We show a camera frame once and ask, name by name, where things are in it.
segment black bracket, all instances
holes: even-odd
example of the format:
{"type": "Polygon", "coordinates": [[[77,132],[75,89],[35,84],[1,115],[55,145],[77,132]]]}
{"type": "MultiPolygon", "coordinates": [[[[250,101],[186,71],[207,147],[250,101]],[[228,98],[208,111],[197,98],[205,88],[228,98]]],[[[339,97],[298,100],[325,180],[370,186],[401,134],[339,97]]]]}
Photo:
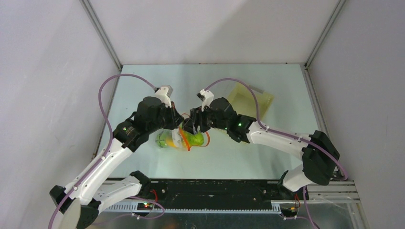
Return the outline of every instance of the black bracket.
{"type": "MultiPolygon", "coordinates": [[[[311,142],[319,145],[336,160],[339,160],[340,154],[324,132],[316,130],[313,135],[310,135],[310,138],[311,142]]],[[[302,155],[304,169],[302,171],[305,176],[316,184],[328,185],[330,179],[333,177],[336,164],[312,145],[302,148],[302,151],[304,152],[302,155]]]]}

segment transparent plastic container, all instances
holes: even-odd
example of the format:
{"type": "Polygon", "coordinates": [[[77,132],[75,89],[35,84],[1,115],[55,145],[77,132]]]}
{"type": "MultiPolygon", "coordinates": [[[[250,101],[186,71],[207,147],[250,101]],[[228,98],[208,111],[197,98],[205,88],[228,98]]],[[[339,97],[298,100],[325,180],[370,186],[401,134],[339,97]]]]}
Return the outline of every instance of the transparent plastic container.
{"type": "Polygon", "coordinates": [[[163,130],[156,136],[156,144],[161,148],[176,148],[179,150],[190,151],[191,147],[206,147],[210,143],[208,132],[190,134],[181,127],[174,130],[163,130]]]}

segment white enclosure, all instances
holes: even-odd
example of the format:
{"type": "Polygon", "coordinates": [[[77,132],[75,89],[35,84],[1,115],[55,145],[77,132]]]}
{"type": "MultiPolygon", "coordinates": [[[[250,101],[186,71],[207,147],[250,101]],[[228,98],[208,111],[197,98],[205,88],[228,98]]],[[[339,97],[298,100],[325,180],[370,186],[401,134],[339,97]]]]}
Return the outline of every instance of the white enclosure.
{"type": "Polygon", "coordinates": [[[93,0],[122,64],[303,63],[337,0],[93,0]]]}
{"type": "MultiPolygon", "coordinates": [[[[214,79],[230,76],[269,88],[276,99],[266,122],[289,131],[318,128],[330,134],[358,188],[370,228],[405,224],[405,1],[22,0],[0,3],[0,18],[0,228],[47,227],[55,209],[49,190],[72,181],[105,142],[98,88],[121,70],[157,86],[172,84],[181,111],[195,107],[197,91],[214,79]]],[[[131,80],[104,88],[102,101],[105,107],[112,104],[113,128],[129,114],[123,109],[134,110],[150,95],[140,94],[143,88],[124,92],[138,87],[131,80]]],[[[216,137],[226,142],[222,133],[216,137]]],[[[226,150],[220,143],[216,149],[226,150]]],[[[250,146],[226,143],[238,153],[230,164],[245,167],[246,173],[201,174],[204,168],[192,161],[203,159],[203,151],[172,157],[148,142],[139,157],[150,159],[147,164],[132,156],[112,176],[124,176],[135,164],[154,177],[276,178],[300,163],[288,156],[263,156],[266,149],[259,147],[244,158],[250,146]],[[186,168],[166,173],[170,160],[186,168]],[[273,168],[263,161],[271,161],[273,168]],[[186,174],[184,169],[195,170],[186,174]]],[[[216,152],[210,153],[210,169],[226,161],[212,160],[216,152]]],[[[339,219],[323,215],[331,211],[312,209],[320,225],[338,227],[339,219]]],[[[355,225],[361,209],[353,212],[336,215],[362,228],[355,225]]],[[[294,223],[298,220],[283,227],[309,227],[305,221],[294,223]]]]}

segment red wire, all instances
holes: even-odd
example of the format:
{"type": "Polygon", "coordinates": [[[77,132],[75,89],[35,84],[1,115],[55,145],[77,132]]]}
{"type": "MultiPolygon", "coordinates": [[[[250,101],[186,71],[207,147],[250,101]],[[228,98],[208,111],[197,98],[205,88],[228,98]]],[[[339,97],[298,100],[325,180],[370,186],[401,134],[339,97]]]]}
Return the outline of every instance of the red wire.
{"type": "Polygon", "coordinates": [[[156,191],[154,189],[152,189],[150,192],[155,194],[155,202],[157,202],[158,201],[158,194],[156,193],[156,191]]]}
{"type": "Polygon", "coordinates": [[[298,208],[301,207],[301,202],[299,201],[298,194],[295,194],[295,199],[298,201],[298,208]]]}

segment white table surface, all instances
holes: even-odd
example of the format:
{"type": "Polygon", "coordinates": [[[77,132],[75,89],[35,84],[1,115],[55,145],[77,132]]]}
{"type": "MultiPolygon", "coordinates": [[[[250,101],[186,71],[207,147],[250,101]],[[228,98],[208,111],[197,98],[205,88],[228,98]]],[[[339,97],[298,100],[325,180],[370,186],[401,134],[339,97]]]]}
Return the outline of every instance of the white table surface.
{"type": "MultiPolygon", "coordinates": [[[[263,120],[266,124],[299,133],[312,134],[317,129],[298,64],[124,65],[122,73],[137,74],[157,87],[171,85],[174,89],[171,100],[179,113],[188,113],[190,108],[200,106],[196,94],[213,81],[237,78],[275,96],[263,120]]],[[[215,97],[226,96],[232,84],[221,82],[210,90],[215,97]]],[[[152,89],[141,80],[121,77],[109,113],[113,129],[136,111],[144,97],[151,95],[152,89]]],[[[279,179],[286,170],[301,163],[268,146],[236,143],[217,130],[209,133],[208,147],[193,147],[189,152],[159,148],[155,133],[110,177],[126,177],[140,170],[150,178],[279,179]]],[[[106,127],[100,146],[107,144],[108,136],[106,127]]]]}

